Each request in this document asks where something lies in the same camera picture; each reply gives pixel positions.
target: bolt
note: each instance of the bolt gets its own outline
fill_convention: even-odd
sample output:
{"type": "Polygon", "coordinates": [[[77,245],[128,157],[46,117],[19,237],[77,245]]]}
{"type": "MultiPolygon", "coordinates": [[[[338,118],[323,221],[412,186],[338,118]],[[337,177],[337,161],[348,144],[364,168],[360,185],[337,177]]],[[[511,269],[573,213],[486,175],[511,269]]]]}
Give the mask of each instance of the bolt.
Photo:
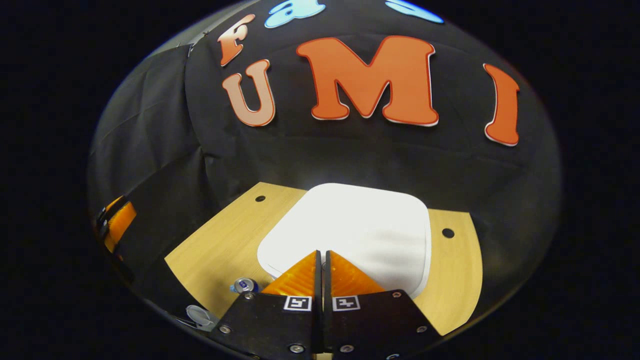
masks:
{"type": "Polygon", "coordinates": [[[301,352],[304,352],[304,351],[305,351],[305,347],[304,347],[304,346],[302,346],[302,345],[291,345],[291,346],[289,347],[289,350],[290,350],[291,352],[295,352],[296,354],[300,354],[301,352]]]}

